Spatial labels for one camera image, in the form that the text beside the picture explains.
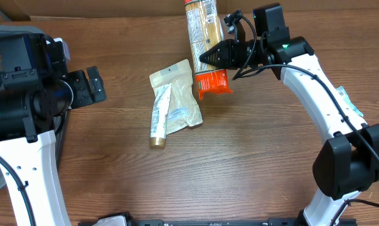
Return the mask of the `orange spaghetti pack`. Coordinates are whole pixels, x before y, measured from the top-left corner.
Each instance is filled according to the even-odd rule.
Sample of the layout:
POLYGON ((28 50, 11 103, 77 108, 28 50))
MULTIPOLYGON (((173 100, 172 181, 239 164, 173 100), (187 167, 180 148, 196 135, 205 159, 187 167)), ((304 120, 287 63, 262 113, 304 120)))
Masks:
POLYGON ((215 0, 185 0, 189 42, 199 98, 205 93, 230 94, 227 71, 200 61, 200 55, 223 39, 215 0))

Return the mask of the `beige paper pouch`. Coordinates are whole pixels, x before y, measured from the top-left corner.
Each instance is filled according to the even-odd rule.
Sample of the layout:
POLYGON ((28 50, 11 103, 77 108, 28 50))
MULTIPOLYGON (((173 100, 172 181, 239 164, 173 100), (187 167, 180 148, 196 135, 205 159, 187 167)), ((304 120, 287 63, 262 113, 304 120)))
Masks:
POLYGON ((203 123, 200 107, 193 96, 192 69, 188 59, 154 72, 149 80, 154 93, 158 87, 171 84, 166 134, 203 123))

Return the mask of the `white cream tube gold cap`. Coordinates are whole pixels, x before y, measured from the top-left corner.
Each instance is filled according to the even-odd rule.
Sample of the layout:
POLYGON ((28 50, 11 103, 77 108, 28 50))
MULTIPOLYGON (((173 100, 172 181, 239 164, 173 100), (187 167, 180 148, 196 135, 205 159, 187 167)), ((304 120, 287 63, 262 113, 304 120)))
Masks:
POLYGON ((150 148, 164 149, 166 145, 166 129, 168 112, 171 101, 171 84, 156 89, 155 101, 152 109, 150 148))

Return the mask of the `teal wet wipes pack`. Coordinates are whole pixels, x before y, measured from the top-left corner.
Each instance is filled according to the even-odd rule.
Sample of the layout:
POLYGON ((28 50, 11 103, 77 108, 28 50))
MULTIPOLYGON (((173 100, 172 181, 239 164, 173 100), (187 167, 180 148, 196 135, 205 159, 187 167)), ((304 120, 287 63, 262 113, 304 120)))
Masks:
POLYGON ((343 86, 339 86, 338 88, 336 88, 336 91, 339 93, 339 95, 342 97, 342 99, 344 100, 344 102, 348 105, 348 107, 353 112, 355 112, 360 117, 364 117, 363 113, 361 111, 359 111, 358 108, 352 103, 352 101, 350 100, 349 95, 347 94, 347 92, 345 91, 345 89, 344 89, 343 86))

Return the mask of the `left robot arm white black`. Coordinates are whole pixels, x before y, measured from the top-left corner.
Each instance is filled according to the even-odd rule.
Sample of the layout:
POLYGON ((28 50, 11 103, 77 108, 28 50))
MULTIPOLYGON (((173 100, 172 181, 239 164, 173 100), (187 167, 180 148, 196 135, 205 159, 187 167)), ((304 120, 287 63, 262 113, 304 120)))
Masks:
POLYGON ((56 165, 54 119, 106 99, 96 67, 69 72, 62 41, 0 37, 0 168, 18 225, 69 225, 56 165))

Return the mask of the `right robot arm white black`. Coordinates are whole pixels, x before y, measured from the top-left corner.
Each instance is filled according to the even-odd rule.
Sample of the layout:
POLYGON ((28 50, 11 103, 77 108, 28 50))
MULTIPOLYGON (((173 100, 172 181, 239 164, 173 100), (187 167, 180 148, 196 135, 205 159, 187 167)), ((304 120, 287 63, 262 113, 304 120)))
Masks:
POLYGON ((233 34, 200 56, 200 61, 253 77, 266 69, 289 87, 317 127, 323 146, 312 166, 317 184, 309 205, 286 225, 344 225, 341 215, 360 194, 379 181, 379 124, 369 125, 344 101, 325 76, 305 38, 291 38, 280 4, 254 9, 245 40, 245 16, 225 17, 233 34))

